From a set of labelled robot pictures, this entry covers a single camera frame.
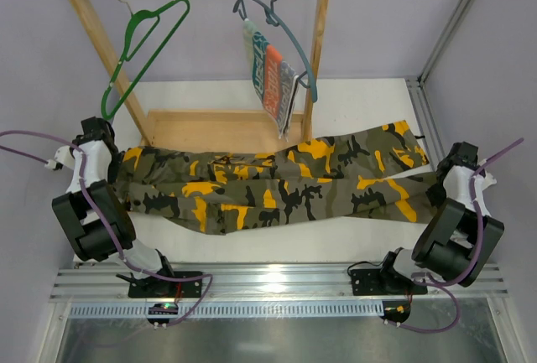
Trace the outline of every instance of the wooden clothes rack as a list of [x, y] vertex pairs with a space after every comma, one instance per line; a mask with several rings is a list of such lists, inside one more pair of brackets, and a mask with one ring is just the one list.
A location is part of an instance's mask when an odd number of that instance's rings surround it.
[[[117, 65], [117, 55], [90, 0], [70, 0], [107, 72]], [[317, 0], [310, 64], [315, 78], [319, 70], [328, 0]], [[122, 96], [129, 86], [124, 70], [116, 88]], [[149, 110], [147, 116], [134, 93], [125, 101], [142, 144], [183, 151], [271, 153], [311, 140], [313, 102], [307, 91], [304, 111], [293, 114], [289, 141], [278, 139], [274, 122], [263, 110]]]

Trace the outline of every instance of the wooden rod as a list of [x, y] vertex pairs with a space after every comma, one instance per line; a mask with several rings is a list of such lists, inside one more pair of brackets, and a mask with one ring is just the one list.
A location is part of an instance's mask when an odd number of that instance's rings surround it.
[[[311, 69], [317, 79], [319, 63], [321, 62], [322, 40], [325, 35], [326, 13], [328, 12], [328, 0], [317, 0], [315, 12], [315, 27], [313, 30], [313, 44], [311, 45]], [[304, 104], [304, 120], [302, 120], [302, 140], [311, 140], [311, 115], [313, 114], [313, 101], [310, 90], [306, 92]]]
[[[102, 26], [95, 9], [91, 5], [90, 0], [69, 0], [71, 5], [76, 11], [78, 18], [80, 19], [82, 26], [86, 30], [93, 47], [99, 54], [101, 62], [109, 75], [113, 74], [113, 71], [117, 65], [117, 55], [112, 47], [112, 43], [108, 38], [107, 32]], [[119, 95], [123, 95], [127, 90], [130, 82], [127, 78], [127, 74], [122, 70], [116, 79], [116, 88]], [[153, 141], [153, 126], [148, 118], [145, 116], [142, 107], [138, 103], [138, 99], [134, 95], [134, 92], [125, 101], [125, 107], [133, 117], [134, 123], [138, 130], [142, 134], [142, 138], [147, 142]]]

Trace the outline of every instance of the metal floor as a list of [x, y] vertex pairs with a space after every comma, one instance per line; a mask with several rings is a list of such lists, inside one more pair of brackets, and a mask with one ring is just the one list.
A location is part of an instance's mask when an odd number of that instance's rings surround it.
[[[385, 326], [379, 318], [200, 319], [154, 331], [146, 320], [69, 319], [57, 363], [506, 362], [484, 298], [461, 300], [462, 321], [444, 334]], [[451, 300], [413, 303], [409, 323], [426, 328], [453, 319]], [[111, 343], [144, 329], [114, 348]]]

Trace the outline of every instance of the white surface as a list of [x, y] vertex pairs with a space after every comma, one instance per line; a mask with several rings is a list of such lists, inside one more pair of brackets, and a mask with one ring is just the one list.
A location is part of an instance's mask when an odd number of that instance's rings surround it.
[[[402, 79], [319, 80], [313, 109], [313, 134], [341, 135], [406, 120], [420, 135]], [[140, 83], [142, 107], [258, 109], [251, 81]], [[297, 108], [304, 104], [303, 96]], [[120, 149], [138, 146], [140, 135], [122, 107], [113, 123]], [[412, 173], [430, 170], [429, 166]], [[297, 225], [208, 236], [168, 220], [132, 213], [138, 238], [172, 262], [342, 262], [380, 260], [388, 250], [413, 248], [425, 225], [388, 220], [334, 218]]]

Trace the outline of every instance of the metal frame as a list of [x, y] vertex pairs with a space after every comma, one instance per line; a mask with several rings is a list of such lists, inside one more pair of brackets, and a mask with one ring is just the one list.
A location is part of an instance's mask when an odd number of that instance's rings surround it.
[[61, 340], [64, 336], [67, 316], [70, 311], [70, 303], [54, 303], [50, 315], [49, 326], [45, 331], [43, 344], [39, 353], [38, 363], [50, 363], [56, 361], [60, 352]]
[[409, 91], [420, 133], [425, 136], [425, 151], [431, 164], [436, 166], [446, 156], [446, 150], [436, 128], [425, 87], [418, 82], [417, 78], [407, 79], [406, 87]]
[[436, 67], [438, 60], [444, 54], [444, 51], [446, 51], [448, 44], [453, 39], [453, 36], [455, 36], [456, 31], [461, 26], [462, 21], [468, 14], [468, 11], [474, 1], [475, 0], [459, 0], [459, 3], [456, 5], [455, 10], [453, 11], [453, 14], [450, 16], [446, 26], [442, 30], [440, 37], [436, 41], [435, 47], [430, 53], [429, 58], [425, 62], [423, 71], [418, 79], [421, 86], [423, 86], [429, 79], [430, 73]]
[[488, 298], [494, 326], [502, 343], [503, 353], [508, 362], [529, 362], [520, 342], [518, 320], [515, 317], [513, 300], [511, 298]]
[[[206, 301], [342, 301], [342, 300], [390, 300], [400, 296], [352, 296], [346, 263], [327, 264], [221, 264], [181, 263], [172, 264], [174, 271], [202, 271], [214, 275]], [[78, 264], [76, 269], [60, 270], [50, 302], [94, 302], [131, 301], [127, 298], [128, 283], [116, 277], [116, 273], [128, 273], [113, 263], [98, 265]], [[496, 264], [487, 264], [476, 282], [469, 288], [452, 287], [458, 298], [507, 297], [508, 291]], [[427, 295], [414, 298], [448, 298], [433, 289]], [[172, 298], [149, 298], [150, 302], [173, 301]]]

